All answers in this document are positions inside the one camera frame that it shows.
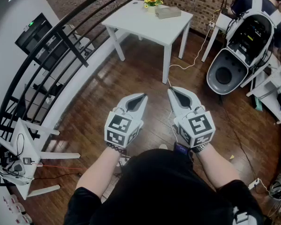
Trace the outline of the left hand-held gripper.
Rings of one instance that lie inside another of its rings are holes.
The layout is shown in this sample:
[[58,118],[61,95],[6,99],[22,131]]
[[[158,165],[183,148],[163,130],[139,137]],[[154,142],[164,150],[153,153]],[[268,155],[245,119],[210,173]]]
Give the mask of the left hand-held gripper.
[[108,115],[104,126],[104,140],[119,148],[126,148],[144,124],[142,117],[147,101],[148,96],[145,93],[122,98]]

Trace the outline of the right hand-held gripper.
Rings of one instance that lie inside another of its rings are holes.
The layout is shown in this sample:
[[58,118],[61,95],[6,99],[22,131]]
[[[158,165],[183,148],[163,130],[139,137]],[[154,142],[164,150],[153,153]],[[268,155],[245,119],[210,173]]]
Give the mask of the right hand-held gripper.
[[182,87],[173,86],[167,90],[172,111],[176,118],[177,133],[186,147],[195,148],[212,140],[215,125],[209,111],[201,105],[198,97]]

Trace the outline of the beige box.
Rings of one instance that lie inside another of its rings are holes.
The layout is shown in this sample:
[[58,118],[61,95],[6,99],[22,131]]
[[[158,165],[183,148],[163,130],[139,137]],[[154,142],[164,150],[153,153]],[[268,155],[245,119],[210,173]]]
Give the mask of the beige box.
[[155,14],[159,19],[167,19],[173,17],[180,17],[181,10],[177,7],[157,8],[155,10]]

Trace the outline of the person's right forearm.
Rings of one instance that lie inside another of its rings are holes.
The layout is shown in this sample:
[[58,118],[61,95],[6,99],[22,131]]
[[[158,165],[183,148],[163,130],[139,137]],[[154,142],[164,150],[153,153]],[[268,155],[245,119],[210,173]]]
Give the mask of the person's right forearm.
[[238,171],[210,144],[196,153],[203,170],[214,188],[220,189],[234,180],[240,180]]

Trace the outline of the person's left forearm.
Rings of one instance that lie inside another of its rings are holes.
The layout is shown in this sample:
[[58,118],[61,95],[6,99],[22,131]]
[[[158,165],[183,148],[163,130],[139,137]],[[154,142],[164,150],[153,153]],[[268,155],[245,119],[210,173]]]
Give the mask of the person's left forearm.
[[120,157],[121,154],[118,151],[107,147],[95,163],[80,177],[76,189],[85,188],[102,198]]

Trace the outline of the purple device on belt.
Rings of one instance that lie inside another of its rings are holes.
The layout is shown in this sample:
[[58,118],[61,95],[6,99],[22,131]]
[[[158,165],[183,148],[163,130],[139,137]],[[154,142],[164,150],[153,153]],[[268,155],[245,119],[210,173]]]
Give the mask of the purple device on belt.
[[174,152],[183,154],[185,156],[189,156],[189,150],[190,149],[188,147],[185,147],[181,143],[174,142],[174,149],[173,149]]

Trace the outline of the silver metal wristwatch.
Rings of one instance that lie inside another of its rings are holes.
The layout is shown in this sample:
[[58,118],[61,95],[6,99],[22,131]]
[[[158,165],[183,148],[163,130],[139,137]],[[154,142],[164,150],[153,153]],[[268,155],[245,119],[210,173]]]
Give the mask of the silver metal wristwatch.
[[208,146],[208,142],[207,143],[203,143],[203,144],[200,144],[198,146],[194,146],[191,148],[192,152],[194,153],[200,153],[201,151],[203,151],[207,146]]

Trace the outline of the white square table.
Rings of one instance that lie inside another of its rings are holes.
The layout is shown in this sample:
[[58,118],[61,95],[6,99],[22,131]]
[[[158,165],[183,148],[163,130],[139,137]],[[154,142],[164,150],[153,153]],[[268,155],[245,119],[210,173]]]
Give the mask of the white square table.
[[192,18],[192,14],[182,11],[180,17],[159,19],[154,13],[145,11],[142,1],[133,0],[104,19],[102,25],[106,27],[121,61],[124,61],[125,57],[115,35],[115,29],[162,45],[164,47],[162,82],[166,84],[168,82],[172,44],[182,33],[183,37],[178,55],[181,59],[185,51]]

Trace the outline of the white narrow desk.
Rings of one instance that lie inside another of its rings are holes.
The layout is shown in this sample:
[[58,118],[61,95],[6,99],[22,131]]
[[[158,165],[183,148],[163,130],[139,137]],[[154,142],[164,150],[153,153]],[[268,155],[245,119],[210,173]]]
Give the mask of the white narrow desk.
[[212,48],[212,45],[215,41],[215,38],[218,34],[219,31],[222,31],[222,32],[225,32],[227,30],[227,27],[228,27],[228,24],[232,21],[232,19],[230,17],[228,17],[227,15],[223,14],[223,13],[220,13],[216,23],[215,23],[215,26],[214,26],[214,29],[213,29],[213,33],[211,35],[211,38],[208,42],[208,45],[206,47],[206,50],[203,54],[203,57],[201,59],[202,62],[204,62]]

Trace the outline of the white shelf rack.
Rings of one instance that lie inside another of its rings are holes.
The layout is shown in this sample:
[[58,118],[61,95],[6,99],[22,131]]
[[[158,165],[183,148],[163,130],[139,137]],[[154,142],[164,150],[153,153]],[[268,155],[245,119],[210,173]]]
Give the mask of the white shelf rack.
[[256,76],[255,86],[247,94],[254,96],[277,118],[277,124],[281,124],[281,65],[273,66],[271,74],[261,71]]

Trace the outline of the person's black shirt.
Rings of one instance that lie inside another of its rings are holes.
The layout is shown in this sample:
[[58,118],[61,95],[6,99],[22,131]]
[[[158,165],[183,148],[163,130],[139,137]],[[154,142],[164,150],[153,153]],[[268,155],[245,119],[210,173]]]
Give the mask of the person's black shirt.
[[127,162],[106,201],[89,188],[76,189],[63,225],[233,225],[241,213],[249,225],[264,225],[241,180],[210,187],[186,155],[154,149]]

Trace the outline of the black metal railing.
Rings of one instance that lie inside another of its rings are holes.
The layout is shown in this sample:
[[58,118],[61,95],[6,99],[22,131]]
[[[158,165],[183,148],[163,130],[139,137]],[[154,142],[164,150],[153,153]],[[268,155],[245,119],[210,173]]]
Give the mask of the black metal railing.
[[[0,137],[10,141],[15,123],[42,125],[54,103],[76,73],[108,39],[102,22],[133,0],[85,0],[47,32],[15,74],[0,107]],[[52,36],[61,40],[38,59]]]

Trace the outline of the yellow sunflower bouquet in pot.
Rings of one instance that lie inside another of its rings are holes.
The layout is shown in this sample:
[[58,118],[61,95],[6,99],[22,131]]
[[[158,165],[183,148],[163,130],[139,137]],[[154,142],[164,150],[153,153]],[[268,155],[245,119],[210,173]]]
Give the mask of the yellow sunflower bouquet in pot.
[[162,0],[144,0],[144,8],[150,13],[155,13],[156,8],[162,4]]

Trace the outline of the black router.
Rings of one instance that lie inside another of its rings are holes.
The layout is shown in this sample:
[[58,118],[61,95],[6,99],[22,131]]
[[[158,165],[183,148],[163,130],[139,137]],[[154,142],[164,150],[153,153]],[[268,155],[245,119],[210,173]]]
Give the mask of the black router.
[[222,0],[221,13],[227,17],[233,18],[233,16],[228,13],[227,0]]

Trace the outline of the white power strip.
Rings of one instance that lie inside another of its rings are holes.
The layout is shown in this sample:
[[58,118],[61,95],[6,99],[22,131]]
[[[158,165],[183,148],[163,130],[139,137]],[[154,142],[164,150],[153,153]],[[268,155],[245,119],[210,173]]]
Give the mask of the white power strip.
[[251,190],[259,184],[262,184],[262,181],[261,181],[260,178],[257,178],[257,179],[255,179],[254,181],[252,181],[251,183],[248,184],[248,189]]

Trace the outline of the small white side table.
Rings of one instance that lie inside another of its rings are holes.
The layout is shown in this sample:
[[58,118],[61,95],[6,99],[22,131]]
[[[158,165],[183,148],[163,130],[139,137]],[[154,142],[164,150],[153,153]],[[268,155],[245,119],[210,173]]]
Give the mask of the small white side table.
[[77,159],[81,156],[79,153],[41,151],[36,147],[29,129],[39,130],[45,135],[59,135],[58,130],[49,129],[19,119],[16,123],[10,142],[0,137],[0,162],[2,165],[5,167],[9,163],[19,159],[24,164],[25,177],[30,178],[29,183],[24,186],[15,185],[24,200],[29,197],[43,195],[60,189],[60,185],[37,190],[30,189],[32,181],[37,180],[34,177],[37,168],[43,166],[41,164],[42,159]]

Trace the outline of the grey gripper on side table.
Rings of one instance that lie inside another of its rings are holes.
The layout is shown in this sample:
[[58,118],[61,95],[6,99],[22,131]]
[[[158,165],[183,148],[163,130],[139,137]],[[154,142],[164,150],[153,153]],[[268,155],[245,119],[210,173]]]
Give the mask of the grey gripper on side table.
[[29,183],[30,178],[25,177],[24,164],[21,160],[16,160],[5,167],[0,162],[0,176],[15,185],[24,186]]

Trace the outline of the black wall cabinet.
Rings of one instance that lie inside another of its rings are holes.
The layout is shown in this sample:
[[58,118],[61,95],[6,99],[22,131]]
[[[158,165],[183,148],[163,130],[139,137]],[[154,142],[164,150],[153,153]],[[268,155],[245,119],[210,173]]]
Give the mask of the black wall cabinet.
[[[27,55],[32,52],[38,42],[52,28],[52,25],[46,19],[44,14],[41,13],[28,25],[28,27],[28,30],[24,31],[15,41],[15,44],[19,48],[21,48]],[[50,41],[51,39],[53,40],[53,45],[51,45],[51,43],[49,43],[49,45],[45,45],[41,49],[38,59],[42,56],[44,57],[45,55],[48,55],[51,49],[53,49],[54,46],[61,40],[61,37],[59,36],[59,34],[56,34],[55,36],[52,36],[48,41]]]

